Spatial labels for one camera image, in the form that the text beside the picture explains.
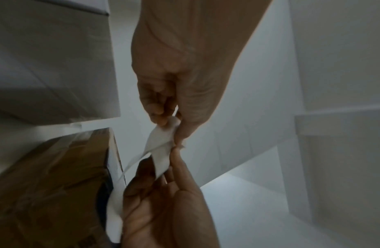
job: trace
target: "cardboard box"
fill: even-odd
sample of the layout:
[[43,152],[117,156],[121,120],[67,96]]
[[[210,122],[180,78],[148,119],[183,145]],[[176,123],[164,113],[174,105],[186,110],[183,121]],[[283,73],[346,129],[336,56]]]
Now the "cardboard box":
[[111,247],[106,203],[121,172],[109,128],[41,144],[0,175],[0,248]]
[[0,111],[36,125],[119,117],[108,18],[0,1]]

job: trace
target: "adhesive tape strip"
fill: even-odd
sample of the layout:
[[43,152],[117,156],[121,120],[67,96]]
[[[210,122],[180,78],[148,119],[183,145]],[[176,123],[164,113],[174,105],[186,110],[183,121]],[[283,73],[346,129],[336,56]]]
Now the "adhesive tape strip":
[[171,116],[166,127],[156,126],[150,133],[143,153],[130,160],[119,180],[115,183],[107,203],[106,233],[113,243],[120,243],[123,221],[123,192],[126,188],[124,174],[146,154],[151,153],[156,179],[169,168],[169,154],[174,147],[173,135],[179,126],[179,119]]

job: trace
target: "floor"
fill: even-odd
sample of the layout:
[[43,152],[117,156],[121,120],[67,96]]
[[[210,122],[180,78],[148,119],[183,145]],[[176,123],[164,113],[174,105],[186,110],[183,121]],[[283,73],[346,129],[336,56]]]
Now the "floor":
[[356,247],[290,215],[284,194],[239,177],[226,173],[201,189],[222,248]]

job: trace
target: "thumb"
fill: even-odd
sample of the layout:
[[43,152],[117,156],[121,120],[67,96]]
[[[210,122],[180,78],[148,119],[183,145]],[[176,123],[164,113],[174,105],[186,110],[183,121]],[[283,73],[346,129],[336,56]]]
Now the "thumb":
[[200,125],[201,123],[188,122],[183,119],[173,137],[175,144],[182,144],[183,140],[190,137],[190,135],[192,135],[192,133],[194,133]]
[[186,163],[182,160],[178,148],[172,149],[169,159],[172,165],[173,177],[178,188],[180,190],[200,193],[200,189],[194,181]]

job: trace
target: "hand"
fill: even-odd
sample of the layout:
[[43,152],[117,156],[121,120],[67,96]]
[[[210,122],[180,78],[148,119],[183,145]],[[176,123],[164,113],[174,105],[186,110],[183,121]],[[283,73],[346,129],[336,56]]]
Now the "hand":
[[201,190],[178,149],[156,181],[151,158],[139,163],[124,191],[123,248],[217,248],[216,229]]
[[178,105],[176,144],[211,117],[270,1],[142,1],[131,46],[139,96],[160,126]]

